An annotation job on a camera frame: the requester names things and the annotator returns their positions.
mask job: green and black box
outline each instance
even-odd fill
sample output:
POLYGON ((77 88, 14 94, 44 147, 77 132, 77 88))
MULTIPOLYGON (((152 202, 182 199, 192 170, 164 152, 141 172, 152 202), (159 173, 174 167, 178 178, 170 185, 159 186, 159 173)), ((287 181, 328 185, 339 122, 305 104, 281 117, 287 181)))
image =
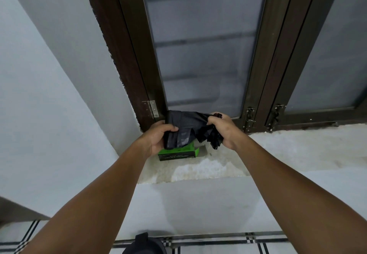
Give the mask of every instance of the green and black box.
POLYGON ((189 157, 197 157, 199 154, 199 148, 194 147, 194 142, 182 148, 177 148, 173 150, 161 150, 158 153, 159 160, 170 160, 170 159, 181 159, 189 157))

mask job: person's left hand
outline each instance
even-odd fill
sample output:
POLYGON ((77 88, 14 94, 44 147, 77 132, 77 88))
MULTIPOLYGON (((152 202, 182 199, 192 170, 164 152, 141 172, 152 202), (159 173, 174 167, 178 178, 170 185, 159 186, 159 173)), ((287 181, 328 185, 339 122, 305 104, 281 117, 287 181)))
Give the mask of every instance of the person's left hand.
POLYGON ((172 124, 165 124, 164 120, 162 120, 152 124, 148 131, 138 138, 144 144, 146 143, 149 156, 153 156, 163 149, 163 135, 166 131, 178 131, 178 127, 172 124))

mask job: frosted glass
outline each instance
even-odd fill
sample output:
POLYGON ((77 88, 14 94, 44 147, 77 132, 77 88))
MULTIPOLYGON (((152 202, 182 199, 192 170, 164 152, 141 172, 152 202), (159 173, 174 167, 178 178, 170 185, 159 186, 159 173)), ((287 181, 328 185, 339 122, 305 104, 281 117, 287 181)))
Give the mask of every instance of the frosted glass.
POLYGON ((145 0, 168 108, 241 114, 263 0, 145 0))
POLYGON ((355 106, 367 87, 367 0, 334 0, 286 112, 355 106))

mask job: metal hinge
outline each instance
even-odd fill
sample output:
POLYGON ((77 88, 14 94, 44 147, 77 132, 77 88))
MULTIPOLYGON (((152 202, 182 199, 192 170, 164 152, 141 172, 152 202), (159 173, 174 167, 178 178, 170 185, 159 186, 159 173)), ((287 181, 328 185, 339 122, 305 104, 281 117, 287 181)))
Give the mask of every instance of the metal hinge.
POLYGON ((255 108, 249 107, 246 109, 246 115, 245 115, 245 122, 244 122, 244 126, 243 126, 243 131, 245 132, 249 132, 250 131, 250 127, 253 125, 254 118, 255 115, 255 108))
POLYGON ((156 101, 148 101, 148 102, 149 102, 150 111, 152 113, 152 117, 153 118, 159 118, 159 113, 158 113, 156 101))
POLYGON ((274 107, 274 111, 270 114, 270 121, 267 125, 268 132, 272 133, 274 128, 279 122, 279 112, 282 108, 286 107, 286 105, 276 105, 274 107))

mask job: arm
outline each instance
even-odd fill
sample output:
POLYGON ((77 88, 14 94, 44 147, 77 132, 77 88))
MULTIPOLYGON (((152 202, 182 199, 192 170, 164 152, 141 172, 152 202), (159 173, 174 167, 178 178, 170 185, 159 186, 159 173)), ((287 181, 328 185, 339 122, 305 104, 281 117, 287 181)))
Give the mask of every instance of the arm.
POLYGON ((348 205, 279 161, 232 120, 209 117, 253 177, 298 253, 366 253, 367 221, 348 205))
POLYGON ((117 161, 66 203, 34 237, 23 254, 109 253, 125 218, 144 163, 163 149, 165 131, 155 123, 117 161))

